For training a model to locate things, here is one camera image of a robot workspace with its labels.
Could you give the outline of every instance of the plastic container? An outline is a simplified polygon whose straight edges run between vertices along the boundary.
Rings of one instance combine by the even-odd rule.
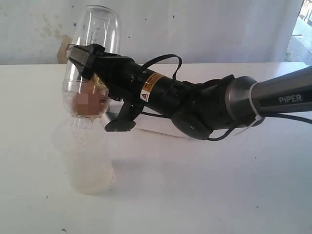
[[[88,5],[77,24],[72,44],[100,44],[118,53],[120,21],[117,13],[102,6]],[[109,107],[108,89],[95,76],[83,79],[68,62],[62,84],[63,105],[71,118],[55,131],[54,145],[63,153],[73,187],[84,194],[97,194],[113,181],[106,132],[99,118]]]

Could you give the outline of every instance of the white wall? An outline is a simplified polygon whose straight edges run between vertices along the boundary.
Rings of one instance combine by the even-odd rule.
[[[302,1],[0,0],[0,64],[57,63],[62,35],[91,3],[119,13],[121,54],[197,63],[281,61]]]

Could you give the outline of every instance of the wire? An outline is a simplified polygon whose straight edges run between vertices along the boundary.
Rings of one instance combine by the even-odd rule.
[[[283,115],[283,114],[261,114],[261,116],[272,117],[272,118],[286,118],[286,119],[292,119],[292,120],[297,120],[297,121],[312,124],[312,119],[299,117],[299,116],[291,116],[291,115]]]
[[[158,114],[152,114],[152,113],[148,113],[148,112],[144,112],[142,111],[141,114],[146,115],[146,116],[153,116],[153,117],[158,117],[158,118],[169,118],[163,115],[158,115]]]
[[[232,126],[225,132],[225,134],[223,134],[220,137],[217,138],[207,138],[207,140],[209,141],[220,141],[223,140],[224,138],[226,138],[235,128],[237,128],[241,123],[234,123],[232,124]]]

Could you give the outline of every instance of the yellow warning sticker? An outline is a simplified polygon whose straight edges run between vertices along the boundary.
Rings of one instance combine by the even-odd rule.
[[[143,101],[148,102],[150,98],[151,91],[156,84],[157,81],[159,81],[162,77],[164,77],[162,74],[159,73],[153,73],[150,77],[147,78],[145,81],[145,84],[142,87],[140,99]]]

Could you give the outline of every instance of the tabletop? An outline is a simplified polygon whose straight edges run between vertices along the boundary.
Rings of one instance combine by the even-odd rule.
[[[185,64],[177,77],[263,81],[304,67]],[[169,76],[175,65],[152,69]],[[0,233],[312,233],[311,126],[286,119],[267,118],[220,142],[103,133],[115,184],[101,195],[76,192],[51,137],[68,118],[64,72],[64,65],[0,66]]]

